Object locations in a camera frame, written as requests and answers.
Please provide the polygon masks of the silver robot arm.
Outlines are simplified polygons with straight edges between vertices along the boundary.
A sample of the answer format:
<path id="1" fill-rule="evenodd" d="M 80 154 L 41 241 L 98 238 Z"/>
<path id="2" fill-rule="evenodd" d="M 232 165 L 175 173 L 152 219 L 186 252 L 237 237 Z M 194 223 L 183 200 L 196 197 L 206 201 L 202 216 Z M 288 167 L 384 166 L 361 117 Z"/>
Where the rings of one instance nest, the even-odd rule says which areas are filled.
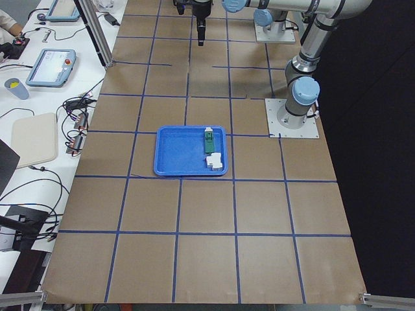
<path id="1" fill-rule="evenodd" d="M 285 77 L 289 95 L 278 111 L 278 122 L 293 130 L 303 126 L 309 108 L 316 102 L 320 86 L 312 77 L 320 54 L 341 19 L 364 12 L 371 1 L 223 1 L 227 12 L 236 13 L 246 7 L 274 9 L 314 14 L 313 23 L 304 33 L 305 39 L 298 55 L 288 62 Z"/>

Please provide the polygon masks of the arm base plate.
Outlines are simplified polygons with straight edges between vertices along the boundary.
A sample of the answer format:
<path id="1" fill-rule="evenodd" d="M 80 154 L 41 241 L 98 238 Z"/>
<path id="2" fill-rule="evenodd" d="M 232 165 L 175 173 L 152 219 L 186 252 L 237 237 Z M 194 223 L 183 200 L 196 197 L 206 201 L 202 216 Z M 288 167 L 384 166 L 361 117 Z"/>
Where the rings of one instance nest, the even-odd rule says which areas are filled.
<path id="1" fill-rule="evenodd" d="M 255 23 L 256 41 L 260 43 L 295 44 L 293 26 L 290 21 L 273 22 L 265 27 Z"/>
<path id="2" fill-rule="evenodd" d="M 271 138 L 318 139 L 318 128 L 314 117 L 291 115 L 285 107 L 284 98 L 266 98 L 265 107 L 268 121 L 268 135 Z"/>

